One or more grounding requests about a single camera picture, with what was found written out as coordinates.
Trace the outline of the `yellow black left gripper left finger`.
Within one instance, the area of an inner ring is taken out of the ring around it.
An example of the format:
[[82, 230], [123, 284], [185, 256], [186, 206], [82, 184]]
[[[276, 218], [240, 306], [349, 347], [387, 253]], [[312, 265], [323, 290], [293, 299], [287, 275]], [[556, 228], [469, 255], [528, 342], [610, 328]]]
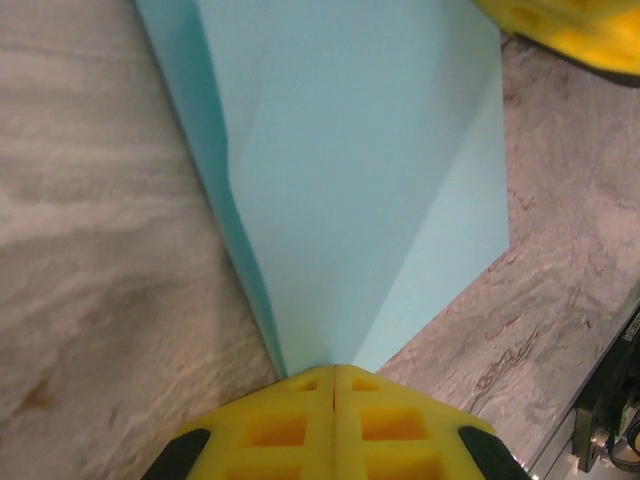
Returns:
[[317, 367], [184, 424], [146, 479], [331, 479], [334, 368]]

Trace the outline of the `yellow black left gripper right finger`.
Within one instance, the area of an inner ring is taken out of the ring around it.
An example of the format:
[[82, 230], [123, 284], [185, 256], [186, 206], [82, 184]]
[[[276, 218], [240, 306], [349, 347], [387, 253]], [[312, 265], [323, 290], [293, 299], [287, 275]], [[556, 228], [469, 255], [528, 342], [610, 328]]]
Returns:
[[336, 479], [527, 479], [490, 424], [355, 366], [335, 368]]

